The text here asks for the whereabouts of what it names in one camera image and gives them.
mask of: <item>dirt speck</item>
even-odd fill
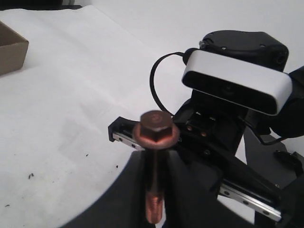
[[[29,176],[28,176],[28,179],[30,179],[31,177],[34,177],[35,175],[33,173],[31,173]]]

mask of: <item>black cable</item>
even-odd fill
[[[259,142],[260,142],[262,145],[264,145],[264,146],[274,145],[274,144],[276,144],[276,143],[280,143],[281,141],[287,139],[287,138],[281,137],[281,138],[275,139],[275,140],[270,141],[270,142],[265,142],[265,141],[261,138],[261,136],[257,133],[257,131],[255,130],[255,128],[254,128],[249,122],[247,122],[246,120],[241,119],[241,118],[240,118],[240,120],[242,120],[242,121],[245,123],[245,125],[252,131],[252,133],[256,136],[256,138],[259,140]]]
[[[165,58],[167,58],[167,57],[169,57],[169,56],[173,56],[173,55],[177,55],[177,56],[181,56],[181,57],[182,57],[182,56],[184,55],[184,53],[182,53],[182,52],[174,52],[174,53],[170,53],[170,54],[167,54],[167,55],[161,57],[160,59],[158,59],[158,60],[154,63],[154,65],[153,65],[153,67],[152,67],[152,69],[151,69],[151,73],[150,73],[150,90],[151,90],[153,99],[154,99],[154,101],[156,102],[156,104],[159,106],[159,108],[160,108],[162,111],[168,112],[171,116],[174,116],[174,115],[173,115],[171,112],[169,112],[169,111],[165,108],[165,106],[163,106],[163,104],[161,103],[159,97],[158,97],[157,94],[156,94],[155,86],[154,86],[154,76],[155,76],[155,71],[156,71],[156,68],[158,67],[158,65],[159,65]]]

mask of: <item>copper bolt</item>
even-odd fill
[[[141,116],[134,127],[133,137],[146,149],[146,218],[151,224],[162,219],[163,207],[163,151],[174,146],[180,133],[171,116],[162,111],[150,111]]]

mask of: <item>cardboard box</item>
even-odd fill
[[[22,68],[29,42],[0,22],[0,75]]]

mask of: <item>hex bolt head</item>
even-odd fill
[[[151,111],[143,114],[140,120],[140,136],[154,142],[172,136],[173,121],[168,113]]]
[[[170,114],[163,111],[149,111],[143,114],[134,127],[133,137],[146,149],[168,149],[177,143],[180,132]]]

